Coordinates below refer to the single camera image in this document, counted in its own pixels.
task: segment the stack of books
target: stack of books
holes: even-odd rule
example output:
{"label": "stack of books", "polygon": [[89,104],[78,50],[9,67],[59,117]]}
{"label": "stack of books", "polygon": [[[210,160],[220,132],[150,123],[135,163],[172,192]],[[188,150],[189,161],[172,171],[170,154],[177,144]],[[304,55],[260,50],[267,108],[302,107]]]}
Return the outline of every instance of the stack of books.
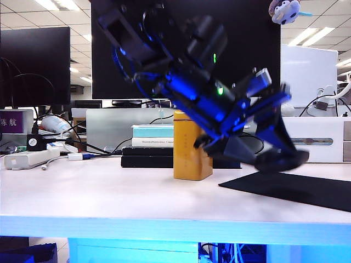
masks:
{"label": "stack of books", "polygon": [[173,168],[173,125],[134,125],[131,147],[122,149],[125,168]]}
{"label": "stack of books", "polygon": [[134,125],[133,147],[173,147],[174,130],[170,124]]}

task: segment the robotic arm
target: robotic arm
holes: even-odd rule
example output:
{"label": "robotic arm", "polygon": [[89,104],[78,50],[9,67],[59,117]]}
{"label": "robotic arm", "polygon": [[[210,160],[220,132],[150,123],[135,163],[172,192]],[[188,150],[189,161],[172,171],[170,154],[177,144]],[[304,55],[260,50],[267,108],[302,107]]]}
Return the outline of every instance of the robotic arm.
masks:
{"label": "robotic arm", "polygon": [[[254,165],[261,171],[284,171],[308,160],[308,152],[297,151],[285,130],[280,106],[291,98],[287,85],[278,92],[269,89],[267,69],[253,71],[228,88],[211,72],[227,45],[225,28],[210,16],[187,21],[181,30],[156,0],[91,0],[98,24],[113,46],[143,70],[165,65],[163,72],[136,73],[130,81],[154,81],[161,93],[191,117],[206,135],[195,147],[212,157]],[[251,105],[251,97],[267,95]],[[257,125],[256,135],[275,148],[256,157],[239,139],[248,120]]]}

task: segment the green led light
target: green led light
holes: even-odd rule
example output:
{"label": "green led light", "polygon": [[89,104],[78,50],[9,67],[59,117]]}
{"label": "green led light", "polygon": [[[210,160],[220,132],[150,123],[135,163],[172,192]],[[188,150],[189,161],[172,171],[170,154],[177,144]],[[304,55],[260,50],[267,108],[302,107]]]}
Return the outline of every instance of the green led light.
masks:
{"label": "green led light", "polygon": [[223,95],[223,91],[224,91],[223,87],[222,88],[217,88],[218,95]]}

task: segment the light blue book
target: light blue book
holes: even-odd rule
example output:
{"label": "light blue book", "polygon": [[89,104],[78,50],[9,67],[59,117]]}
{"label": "light blue book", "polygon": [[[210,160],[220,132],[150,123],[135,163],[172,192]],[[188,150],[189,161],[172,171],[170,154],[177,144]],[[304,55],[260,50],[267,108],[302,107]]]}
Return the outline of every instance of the light blue book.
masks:
{"label": "light blue book", "polygon": [[133,125],[133,137],[142,138],[171,138],[174,137],[174,129],[171,124],[143,124]]}

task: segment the white board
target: white board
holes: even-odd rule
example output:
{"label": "white board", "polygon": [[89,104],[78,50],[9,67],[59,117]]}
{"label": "white board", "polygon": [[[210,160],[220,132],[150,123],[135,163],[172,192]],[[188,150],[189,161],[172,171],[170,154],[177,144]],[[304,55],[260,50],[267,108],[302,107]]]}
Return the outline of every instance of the white board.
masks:
{"label": "white board", "polygon": [[337,90],[338,51],[281,46],[281,81],[290,85],[296,107],[306,107],[317,97],[318,89],[332,85]]}

